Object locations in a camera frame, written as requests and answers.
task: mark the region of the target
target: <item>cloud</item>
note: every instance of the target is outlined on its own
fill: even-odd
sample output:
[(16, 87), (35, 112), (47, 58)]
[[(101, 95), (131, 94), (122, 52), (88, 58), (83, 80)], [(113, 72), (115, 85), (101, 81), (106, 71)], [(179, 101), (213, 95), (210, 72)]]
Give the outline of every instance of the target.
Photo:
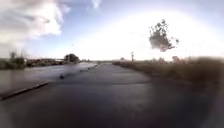
[(91, 0), (91, 2), (94, 9), (99, 9), (102, 3), (102, 0)]
[(63, 14), (69, 11), (63, 0), (0, 0), (0, 57), (30, 39), (59, 35)]

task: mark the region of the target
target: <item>road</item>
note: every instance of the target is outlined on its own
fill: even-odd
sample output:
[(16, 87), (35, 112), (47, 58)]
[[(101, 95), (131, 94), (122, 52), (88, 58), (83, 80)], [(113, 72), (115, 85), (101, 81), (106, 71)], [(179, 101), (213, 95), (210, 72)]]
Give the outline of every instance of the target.
[(77, 65), (26, 68), (25, 70), (1, 70), (0, 95), (55, 81), (61, 74), (74, 74), (93, 65), (95, 64), (79, 63)]
[(199, 128), (209, 106), (184, 84), (101, 64), (0, 102), (0, 127)]

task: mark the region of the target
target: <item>dark tree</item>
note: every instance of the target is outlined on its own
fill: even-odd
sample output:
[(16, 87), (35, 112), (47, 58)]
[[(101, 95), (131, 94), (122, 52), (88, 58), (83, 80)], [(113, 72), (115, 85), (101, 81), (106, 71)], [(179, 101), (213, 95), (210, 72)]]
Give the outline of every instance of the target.
[(75, 54), (68, 54), (65, 56), (65, 61), (67, 62), (78, 62), (79, 58)]
[(171, 43), (172, 40), (175, 40), (177, 44), (179, 42), (179, 40), (174, 37), (168, 38), (168, 25), (165, 20), (162, 20), (155, 26), (151, 26), (149, 31), (149, 41), (151, 43), (152, 49), (156, 48), (162, 52), (165, 52), (168, 49), (175, 48), (175, 46)]

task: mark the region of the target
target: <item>grass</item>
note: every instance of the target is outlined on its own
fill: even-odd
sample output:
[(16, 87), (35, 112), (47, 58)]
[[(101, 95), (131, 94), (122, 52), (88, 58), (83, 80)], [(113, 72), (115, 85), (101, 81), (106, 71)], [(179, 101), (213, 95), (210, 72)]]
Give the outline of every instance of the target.
[(188, 59), (178, 62), (121, 61), (113, 64), (138, 70), (151, 76), (169, 77), (197, 84), (219, 84), (223, 67), (221, 60), (212, 58)]

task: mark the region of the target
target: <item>water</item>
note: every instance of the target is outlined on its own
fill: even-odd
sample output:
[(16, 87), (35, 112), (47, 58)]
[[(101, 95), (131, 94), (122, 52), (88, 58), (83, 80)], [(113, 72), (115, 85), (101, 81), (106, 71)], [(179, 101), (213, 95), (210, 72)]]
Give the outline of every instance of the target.
[(77, 65), (26, 68), (24, 70), (2, 70), (0, 71), (0, 95), (44, 82), (52, 82), (57, 80), (61, 74), (74, 74), (94, 65), (93, 63), (80, 63)]

